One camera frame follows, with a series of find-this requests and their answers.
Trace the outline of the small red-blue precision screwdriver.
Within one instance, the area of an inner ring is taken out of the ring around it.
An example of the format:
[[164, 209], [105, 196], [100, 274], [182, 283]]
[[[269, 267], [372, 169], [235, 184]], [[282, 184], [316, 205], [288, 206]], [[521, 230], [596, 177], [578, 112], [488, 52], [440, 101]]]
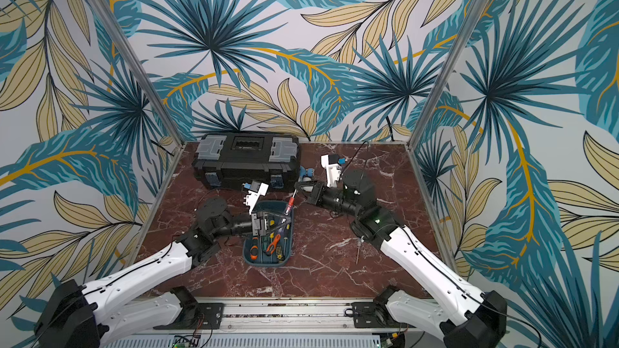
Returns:
[[295, 190], [293, 192], [293, 195], [290, 197], [290, 199], [288, 199], [288, 202], [285, 206], [285, 210], [284, 210], [284, 217], [282, 222], [283, 223], [288, 223], [290, 222], [291, 218], [292, 218], [292, 214], [293, 214], [293, 209], [294, 209], [294, 201], [297, 195], [297, 190]]

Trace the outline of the orange precision screwdriver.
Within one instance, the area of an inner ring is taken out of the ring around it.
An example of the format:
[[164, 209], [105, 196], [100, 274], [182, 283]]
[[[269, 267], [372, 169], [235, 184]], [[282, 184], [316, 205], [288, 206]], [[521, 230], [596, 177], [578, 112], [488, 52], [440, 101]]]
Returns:
[[281, 239], [280, 234], [276, 234], [270, 237], [269, 238], [270, 243], [268, 244], [268, 246], [266, 246], [264, 253], [268, 256], [272, 256], [277, 251], [277, 248], [279, 248], [280, 239]]

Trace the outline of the yellow-black dotted-grip screwdriver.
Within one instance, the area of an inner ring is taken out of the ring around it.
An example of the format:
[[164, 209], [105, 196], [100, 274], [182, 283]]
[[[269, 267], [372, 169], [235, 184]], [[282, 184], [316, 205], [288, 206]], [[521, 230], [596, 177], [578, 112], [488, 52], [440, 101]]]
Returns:
[[283, 261], [285, 259], [284, 248], [282, 245], [277, 246], [275, 253], [278, 261]]

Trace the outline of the orange-black stubby screwdriver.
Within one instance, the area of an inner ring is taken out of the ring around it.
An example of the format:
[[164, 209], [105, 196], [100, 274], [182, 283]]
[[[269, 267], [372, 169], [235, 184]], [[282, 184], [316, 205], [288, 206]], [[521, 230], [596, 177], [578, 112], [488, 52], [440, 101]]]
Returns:
[[257, 245], [253, 245], [250, 249], [250, 258], [251, 260], [257, 260], [260, 255], [260, 249]]

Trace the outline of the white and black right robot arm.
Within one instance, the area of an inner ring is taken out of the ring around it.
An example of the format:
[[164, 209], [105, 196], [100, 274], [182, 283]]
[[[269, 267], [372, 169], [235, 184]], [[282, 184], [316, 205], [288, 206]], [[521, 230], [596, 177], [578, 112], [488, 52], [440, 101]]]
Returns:
[[353, 159], [335, 153], [319, 155], [315, 143], [303, 143], [300, 169], [311, 157], [320, 160], [325, 177], [300, 175], [295, 189], [304, 202], [351, 218], [351, 231], [407, 271], [435, 300], [434, 304], [388, 286], [373, 302], [374, 317], [412, 325], [443, 340], [447, 347], [496, 347], [509, 319], [532, 330], [533, 325], [508, 313], [506, 299], [484, 292], [449, 268], [428, 249], [397, 213], [383, 206], [372, 180], [376, 168], [352, 167]]

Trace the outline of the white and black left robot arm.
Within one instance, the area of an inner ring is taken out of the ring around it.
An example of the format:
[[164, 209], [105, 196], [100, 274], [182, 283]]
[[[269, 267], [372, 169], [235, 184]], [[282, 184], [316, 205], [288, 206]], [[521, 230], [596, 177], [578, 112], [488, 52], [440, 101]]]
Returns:
[[33, 346], [100, 347], [151, 328], [198, 330], [206, 315], [186, 288], [151, 301], [137, 296], [205, 264], [220, 251], [222, 237], [265, 236], [275, 227], [264, 211], [232, 215], [224, 199], [208, 199], [192, 226], [150, 257], [83, 285], [58, 286], [35, 324]]

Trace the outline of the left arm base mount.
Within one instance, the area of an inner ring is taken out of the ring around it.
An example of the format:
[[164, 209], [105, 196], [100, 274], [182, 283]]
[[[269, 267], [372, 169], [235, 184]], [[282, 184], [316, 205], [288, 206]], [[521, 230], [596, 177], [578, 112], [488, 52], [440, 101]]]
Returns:
[[224, 303], [198, 302], [190, 291], [183, 286], [170, 290], [182, 307], [180, 314], [164, 325], [154, 327], [154, 330], [218, 330], [224, 310]]

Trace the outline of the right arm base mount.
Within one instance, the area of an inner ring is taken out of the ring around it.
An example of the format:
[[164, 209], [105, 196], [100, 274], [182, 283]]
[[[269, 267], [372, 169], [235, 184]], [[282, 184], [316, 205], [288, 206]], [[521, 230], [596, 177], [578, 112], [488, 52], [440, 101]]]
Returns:
[[352, 317], [356, 329], [416, 328], [415, 325], [397, 322], [388, 311], [388, 301], [413, 298], [398, 287], [389, 285], [371, 301], [353, 302], [344, 311], [345, 317]]

